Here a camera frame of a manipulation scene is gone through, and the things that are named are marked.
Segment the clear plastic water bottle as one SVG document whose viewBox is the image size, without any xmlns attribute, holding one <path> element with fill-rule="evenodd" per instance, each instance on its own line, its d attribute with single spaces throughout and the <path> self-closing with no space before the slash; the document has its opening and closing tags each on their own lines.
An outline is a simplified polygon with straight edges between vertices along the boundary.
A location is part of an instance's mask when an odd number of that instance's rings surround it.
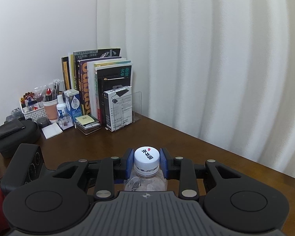
<svg viewBox="0 0 295 236">
<path fill-rule="evenodd" d="M 125 191 L 159 192 L 167 191 L 167 180 L 161 169 L 154 170 L 153 175 L 141 175 L 137 173 L 134 165 L 130 177 L 124 181 Z"/>
</svg>

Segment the white bottle cap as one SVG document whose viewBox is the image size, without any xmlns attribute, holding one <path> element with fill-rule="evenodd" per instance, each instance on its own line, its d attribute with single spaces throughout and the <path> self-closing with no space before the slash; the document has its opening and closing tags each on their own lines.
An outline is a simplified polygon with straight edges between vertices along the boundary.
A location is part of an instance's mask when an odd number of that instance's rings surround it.
<svg viewBox="0 0 295 236">
<path fill-rule="evenodd" d="M 151 171 L 159 167 L 160 153 L 154 147 L 140 147 L 134 152 L 134 164 L 138 169 Z"/>
</svg>

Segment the small white bottle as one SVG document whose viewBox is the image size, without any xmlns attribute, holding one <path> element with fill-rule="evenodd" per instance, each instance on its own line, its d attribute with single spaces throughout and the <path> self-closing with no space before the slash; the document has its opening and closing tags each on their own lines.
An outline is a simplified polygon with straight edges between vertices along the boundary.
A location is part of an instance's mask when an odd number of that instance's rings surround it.
<svg viewBox="0 0 295 236">
<path fill-rule="evenodd" d="M 67 116 L 67 107 L 66 107 L 66 103 L 63 100 L 63 95 L 59 94 L 57 96 L 57 105 L 56 105 L 56 109 L 57 109 L 57 114 L 58 114 L 58 120 L 62 120 Z"/>
</svg>

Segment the metal tin with sticky notes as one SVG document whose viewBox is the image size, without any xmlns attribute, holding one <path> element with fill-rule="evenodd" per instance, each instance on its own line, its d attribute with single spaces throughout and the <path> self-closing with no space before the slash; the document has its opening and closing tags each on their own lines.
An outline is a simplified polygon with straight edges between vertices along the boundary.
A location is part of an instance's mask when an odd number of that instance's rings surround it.
<svg viewBox="0 0 295 236">
<path fill-rule="evenodd" d="M 88 114 L 76 117 L 74 123 L 76 128 L 85 135 L 89 135 L 101 129 L 99 120 Z"/>
</svg>

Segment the clear acrylic bookend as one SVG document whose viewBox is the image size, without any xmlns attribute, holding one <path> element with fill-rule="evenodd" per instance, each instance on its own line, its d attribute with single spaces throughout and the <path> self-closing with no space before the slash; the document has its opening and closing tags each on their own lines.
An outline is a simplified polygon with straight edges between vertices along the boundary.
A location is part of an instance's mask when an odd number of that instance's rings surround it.
<svg viewBox="0 0 295 236">
<path fill-rule="evenodd" d="M 141 92 L 119 91 L 112 98 L 114 130 L 120 130 L 142 117 Z"/>
</svg>

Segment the white product box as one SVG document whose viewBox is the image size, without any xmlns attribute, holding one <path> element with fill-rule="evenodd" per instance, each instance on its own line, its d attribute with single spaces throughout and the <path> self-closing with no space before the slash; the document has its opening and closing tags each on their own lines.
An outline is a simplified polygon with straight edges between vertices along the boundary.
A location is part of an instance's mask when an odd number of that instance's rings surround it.
<svg viewBox="0 0 295 236">
<path fill-rule="evenodd" d="M 103 95 L 106 127 L 110 131 L 117 131 L 133 122 L 131 86 L 111 89 Z"/>
</svg>

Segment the blue white carton box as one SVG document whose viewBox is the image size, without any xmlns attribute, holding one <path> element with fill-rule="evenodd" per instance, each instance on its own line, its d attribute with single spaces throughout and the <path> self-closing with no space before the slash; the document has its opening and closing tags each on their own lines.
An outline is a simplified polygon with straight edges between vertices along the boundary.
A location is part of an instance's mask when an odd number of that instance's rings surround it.
<svg viewBox="0 0 295 236">
<path fill-rule="evenodd" d="M 83 115 L 80 102 L 80 93 L 75 89 L 69 89 L 64 92 L 65 103 L 68 114 L 75 124 L 76 118 Z"/>
</svg>

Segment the pink paper cup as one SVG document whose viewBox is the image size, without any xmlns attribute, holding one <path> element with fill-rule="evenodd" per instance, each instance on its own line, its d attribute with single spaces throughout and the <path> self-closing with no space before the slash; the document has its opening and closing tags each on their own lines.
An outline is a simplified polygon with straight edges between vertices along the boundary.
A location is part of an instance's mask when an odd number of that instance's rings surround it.
<svg viewBox="0 0 295 236">
<path fill-rule="evenodd" d="M 58 113 L 56 108 L 57 104 L 58 104 L 57 99 L 52 101 L 47 101 L 47 102 L 43 101 L 43 106 L 45 107 L 47 117 L 51 123 L 57 122 L 57 119 L 58 119 Z"/>
</svg>

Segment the black book green title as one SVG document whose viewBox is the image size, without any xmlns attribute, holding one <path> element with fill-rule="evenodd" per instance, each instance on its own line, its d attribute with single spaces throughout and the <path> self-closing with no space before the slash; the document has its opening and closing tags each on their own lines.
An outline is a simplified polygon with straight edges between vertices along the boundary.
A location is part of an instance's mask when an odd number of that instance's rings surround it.
<svg viewBox="0 0 295 236">
<path fill-rule="evenodd" d="M 113 65 L 105 65 L 95 68 L 95 84 L 97 86 L 97 104 L 99 107 L 99 121 L 102 125 L 106 124 L 104 111 L 104 95 L 105 91 L 117 89 L 121 86 L 132 85 L 132 63 L 117 63 Z"/>
</svg>

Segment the white storage basket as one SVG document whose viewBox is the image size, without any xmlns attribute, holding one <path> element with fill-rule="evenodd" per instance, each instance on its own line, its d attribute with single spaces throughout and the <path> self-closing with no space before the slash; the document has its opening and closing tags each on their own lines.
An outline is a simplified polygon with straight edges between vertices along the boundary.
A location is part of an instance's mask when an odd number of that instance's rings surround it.
<svg viewBox="0 0 295 236">
<path fill-rule="evenodd" d="M 24 107 L 21 102 L 19 105 L 25 119 L 31 119 L 33 122 L 36 122 L 39 118 L 47 117 L 46 109 L 42 102 L 35 104 L 34 106 L 37 107 L 37 109 L 31 111 L 27 107 Z"/>
</svg>

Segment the purple orange book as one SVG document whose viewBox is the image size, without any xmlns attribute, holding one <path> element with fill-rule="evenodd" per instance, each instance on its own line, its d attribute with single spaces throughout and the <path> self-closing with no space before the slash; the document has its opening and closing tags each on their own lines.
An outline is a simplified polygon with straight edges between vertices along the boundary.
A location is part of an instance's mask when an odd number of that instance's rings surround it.
<svg viewBox="0 0 295 236">
<path fill-rule="evenodd" d="M 78 61 L 78 83 L 79 83 L 79 93 L 80 93 L 80 102 L 83 114 L 87 114 L 91 112 L 90 108 L 90 98 L 89 98 L 89 90 L 88 90 L 88 71 L 87 71 L 87 63 L 93 61 L 105 61 L 105 60 L 120 60 L 121 56 L 113 56 L 113 57 L 100 57 L 100 58 L 92 58 L 92 59 L 84 59 Z"/>
</svg>

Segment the dark brown yellow book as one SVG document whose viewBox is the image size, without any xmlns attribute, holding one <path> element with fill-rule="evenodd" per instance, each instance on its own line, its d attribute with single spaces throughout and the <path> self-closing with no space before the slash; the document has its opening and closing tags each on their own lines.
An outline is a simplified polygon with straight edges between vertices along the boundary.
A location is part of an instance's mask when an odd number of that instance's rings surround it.
<svg viewBox="0 0 295 236">
<path fill-rule="evenodd" d="M 65 88 L 65 90 L 69 90 L 69 89 L 71 89 L 71 76 L 70 76 L 69 57 L 68 56 L 62 57 L 61 58 L 61 64 L 62 64 L 64 88 Z"/>
</svg>

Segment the black zip pouch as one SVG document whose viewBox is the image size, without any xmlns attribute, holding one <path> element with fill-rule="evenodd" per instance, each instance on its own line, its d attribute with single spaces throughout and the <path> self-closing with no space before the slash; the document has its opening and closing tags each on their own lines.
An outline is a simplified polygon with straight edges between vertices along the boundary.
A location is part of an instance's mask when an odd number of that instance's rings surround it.
<svg viewBox="0 0 295 236">
<path fill-rule="evenodd" d="M 40 138 L 39 126 L 32 120 L 14 119 L 0 126 L 0 154 L 11 158 L 20 144 L 35 144 Z"/>
</svg>

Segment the tall black magazine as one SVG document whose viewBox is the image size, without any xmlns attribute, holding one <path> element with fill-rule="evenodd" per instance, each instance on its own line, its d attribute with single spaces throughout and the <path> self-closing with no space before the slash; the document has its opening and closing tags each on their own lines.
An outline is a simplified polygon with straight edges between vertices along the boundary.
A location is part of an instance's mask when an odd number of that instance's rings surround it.
<svg viewBox="0 0 295 236">
<path fill-rule="evenodd" d="M 83 89 L 83 78 L 87 77 L 87 66 L 82 65 L 82 60 L 116 57 L 119 56 L 121 48 L 109 48 L 109 49 L 98 49 L 98 50 L 84 50 L 76 51 L 73 53 L 73 72 L 75 79 L 76 90 L 82 91 Z"/>
</svg>

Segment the white curtain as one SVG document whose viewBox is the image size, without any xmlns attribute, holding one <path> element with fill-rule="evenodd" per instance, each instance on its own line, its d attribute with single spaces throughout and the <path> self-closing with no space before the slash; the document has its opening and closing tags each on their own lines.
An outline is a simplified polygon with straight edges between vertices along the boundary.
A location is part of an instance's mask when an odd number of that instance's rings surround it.
<svg viewBox="0 0 295 236">
<path fill-rule="evenodd" d="M 97 0 L 146 116 L 295 177 L 295 0 Z"/>
</svg>

